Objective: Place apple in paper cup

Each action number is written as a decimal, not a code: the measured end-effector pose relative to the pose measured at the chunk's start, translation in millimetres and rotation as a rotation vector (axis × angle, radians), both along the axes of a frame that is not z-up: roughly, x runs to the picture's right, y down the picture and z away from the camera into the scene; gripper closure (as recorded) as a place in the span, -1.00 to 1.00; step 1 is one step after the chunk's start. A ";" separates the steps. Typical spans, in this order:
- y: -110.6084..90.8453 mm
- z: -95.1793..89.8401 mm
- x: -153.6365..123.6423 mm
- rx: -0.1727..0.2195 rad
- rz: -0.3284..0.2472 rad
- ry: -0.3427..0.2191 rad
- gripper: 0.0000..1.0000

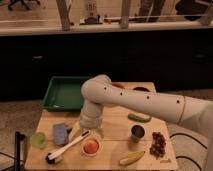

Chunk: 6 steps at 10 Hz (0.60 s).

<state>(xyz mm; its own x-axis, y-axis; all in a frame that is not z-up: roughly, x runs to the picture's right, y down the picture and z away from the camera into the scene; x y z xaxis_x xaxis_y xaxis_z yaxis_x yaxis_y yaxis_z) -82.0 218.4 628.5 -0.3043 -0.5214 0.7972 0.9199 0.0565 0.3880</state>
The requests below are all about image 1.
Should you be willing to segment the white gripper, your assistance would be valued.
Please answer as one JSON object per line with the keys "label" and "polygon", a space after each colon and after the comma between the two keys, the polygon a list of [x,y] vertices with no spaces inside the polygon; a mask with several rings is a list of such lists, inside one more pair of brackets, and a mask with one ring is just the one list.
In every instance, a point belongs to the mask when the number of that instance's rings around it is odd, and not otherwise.
{"label": "white gripper", "polygon": [[92,113],[88,115],[86,113],[80,114],[80,125],[85,129],[96,129],[102,124],[102,115],[95,115]]}

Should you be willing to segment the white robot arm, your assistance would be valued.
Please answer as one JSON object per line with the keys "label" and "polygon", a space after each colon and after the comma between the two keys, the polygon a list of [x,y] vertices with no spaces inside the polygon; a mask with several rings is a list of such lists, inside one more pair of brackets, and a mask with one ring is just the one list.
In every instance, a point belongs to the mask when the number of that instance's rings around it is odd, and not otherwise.
{"label": "white robot arm", "polygon": [[88,79],[81,87],[84,98],[80,112],[83,128],[102,124],[103,106],[119,105],[171,122],[200,133],[209,139],[202,171],[213,171],[213,101],[183,95],[121,89],[112,85],[107,75]]}

